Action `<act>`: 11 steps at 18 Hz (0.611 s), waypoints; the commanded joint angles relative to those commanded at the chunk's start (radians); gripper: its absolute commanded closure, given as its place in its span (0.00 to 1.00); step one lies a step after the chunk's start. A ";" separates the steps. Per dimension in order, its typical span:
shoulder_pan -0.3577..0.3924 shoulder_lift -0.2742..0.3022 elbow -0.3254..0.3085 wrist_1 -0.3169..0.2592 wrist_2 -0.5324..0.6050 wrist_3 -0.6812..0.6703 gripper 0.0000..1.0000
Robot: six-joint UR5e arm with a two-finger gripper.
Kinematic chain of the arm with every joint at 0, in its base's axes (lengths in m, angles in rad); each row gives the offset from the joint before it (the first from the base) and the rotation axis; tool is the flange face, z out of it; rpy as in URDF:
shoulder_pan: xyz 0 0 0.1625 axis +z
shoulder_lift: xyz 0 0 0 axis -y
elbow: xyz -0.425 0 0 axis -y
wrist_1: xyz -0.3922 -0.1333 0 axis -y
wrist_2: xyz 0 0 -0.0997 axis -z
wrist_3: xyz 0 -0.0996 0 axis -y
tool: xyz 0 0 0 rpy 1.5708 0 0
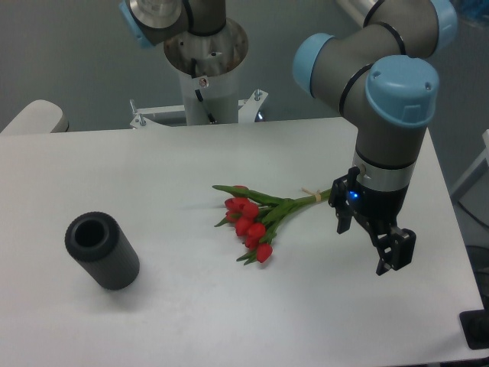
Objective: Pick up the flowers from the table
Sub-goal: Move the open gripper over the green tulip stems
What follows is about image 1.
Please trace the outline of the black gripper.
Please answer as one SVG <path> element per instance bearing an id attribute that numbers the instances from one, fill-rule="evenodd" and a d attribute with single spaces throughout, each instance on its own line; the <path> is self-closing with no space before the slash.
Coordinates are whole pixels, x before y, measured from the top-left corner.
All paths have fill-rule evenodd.
<path id="1" fill-rule="evenodd" d="M 357 182 L 359 167 L 332 183 L 328 203 L 335 209 L 338 220 L 336 232 L 347 232 L 354 216 L 367 231 L 377 249 L 379 261 L 376 274 L 398 271 L 410 264 L 416 244 L 416 233 L 397 226 L 397 215 L 402 209 L 408 186 L 395 191 L 376 191 Z"/>

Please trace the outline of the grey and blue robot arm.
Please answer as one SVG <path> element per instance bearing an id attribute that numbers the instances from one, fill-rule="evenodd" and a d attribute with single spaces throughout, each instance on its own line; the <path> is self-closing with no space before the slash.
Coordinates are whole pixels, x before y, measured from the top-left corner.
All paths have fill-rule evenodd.
<path id="1" fill-rule="evenodd" d="M 162 44 L 184 75 L 189 125 L 238 121 L 236 85 L 219 81 L 241 65 L 248 39 L 223 1 L 123 1 L 119 8 L 138 43 Z M 397 214 L 436 111 L 439 76 L 427 58 L 457 30 L 449 1 L 375 1 L 359 31 L 345 39 L 314 34 L 293 59 L 295 82 L 358 130 L 352 166 L 327 197 L 338 232 L 356 221 L 370 236 L 378 274 L 413 257 L 415 233 L 397 225 Z"/>

